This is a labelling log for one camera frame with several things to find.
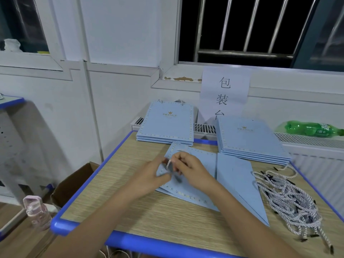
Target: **person's right hand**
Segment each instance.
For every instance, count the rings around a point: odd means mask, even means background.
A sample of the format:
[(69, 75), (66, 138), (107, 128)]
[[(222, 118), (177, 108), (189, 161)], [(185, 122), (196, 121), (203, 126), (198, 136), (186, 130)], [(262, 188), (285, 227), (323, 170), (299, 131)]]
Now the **person's right hand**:
[(173, 170), (182, 173), (193, 187), (208, 194), (217, 181), (209, 174), (198, 158), (187, 152), (177, 152), (171, 157)]

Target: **radiator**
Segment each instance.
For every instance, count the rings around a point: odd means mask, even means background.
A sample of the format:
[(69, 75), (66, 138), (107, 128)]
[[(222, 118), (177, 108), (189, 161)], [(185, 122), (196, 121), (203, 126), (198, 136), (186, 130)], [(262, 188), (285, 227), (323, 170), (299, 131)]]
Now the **radiator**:
[[(144, 118), (131, 122), (132, 130), (139, 130)], [(293, 164), (344, 217), (344, 141), (301, 135), (275, 133), (293, 156)], [(214, 126), (194, 124), (194, 138), (216, 140)]]

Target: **prince logo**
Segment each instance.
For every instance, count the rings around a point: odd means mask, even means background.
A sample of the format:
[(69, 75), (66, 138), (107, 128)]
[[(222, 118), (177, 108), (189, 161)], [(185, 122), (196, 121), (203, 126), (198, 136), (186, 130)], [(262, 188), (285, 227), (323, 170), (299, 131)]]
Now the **prince logo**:
[(247, 129), (246, 126), (242, 126), (241, 128), (238, 128), (238, 130), (253, 132), (253, 129)]
[(169, 111), (169, 113), (168, 114), (166, 114), (166, 113), (162, 113), (164, 116), (167, 116), (167, 117), (177, 117), (177, 115), (175, 115), (175, 114), (172, 114), (173, 112), (172, 111)]

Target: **forearm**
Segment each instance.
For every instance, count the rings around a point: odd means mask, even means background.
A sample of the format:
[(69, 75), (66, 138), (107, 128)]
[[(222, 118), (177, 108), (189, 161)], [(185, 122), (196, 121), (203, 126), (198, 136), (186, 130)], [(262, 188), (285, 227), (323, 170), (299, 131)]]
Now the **forearm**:
[(132, 201), (125, 188), (119, 189), (66, 237), (52, 244), (43, 258), (95, 257)]
[(209, 197), (226, 219), (249, 258), (301, 256), (216, 182)]

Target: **stack of blue paper bags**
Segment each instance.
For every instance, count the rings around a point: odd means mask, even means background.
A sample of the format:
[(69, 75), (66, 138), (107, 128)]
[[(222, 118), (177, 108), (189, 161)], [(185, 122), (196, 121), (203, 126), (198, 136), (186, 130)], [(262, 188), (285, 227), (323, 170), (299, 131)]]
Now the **stack of blue paper bags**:
[[(252, 166), (249, 161), (187, 147), (177, 142), (172, 143), (165, 157), (171, 159), (178, 151), (186, 151), (196, 156), (208, 172), (245, 208), (262, 223), (269, 226), (263, 201), (255, 182), (256, 180), (252, 175)], [(172, 168), (172, 165), (168, 167), (168, 170), (166, 170), (165, 164), (159, 166), (157, 175), (171, 172), (172, 178), (169, 182), (158, 188), (157, 191), (218, 211), (217, 207), (206, 194), (191, 186), (183, 175), (173, 172)]]
[(136, 140), (189, 146), (194, 141), (193, 106), (179, 102), (153, 101), (136, 134)]
[(262, 120), (219, 116), (215, 130), (222, 154), (279, 165), (287, 165), (292, 159)]

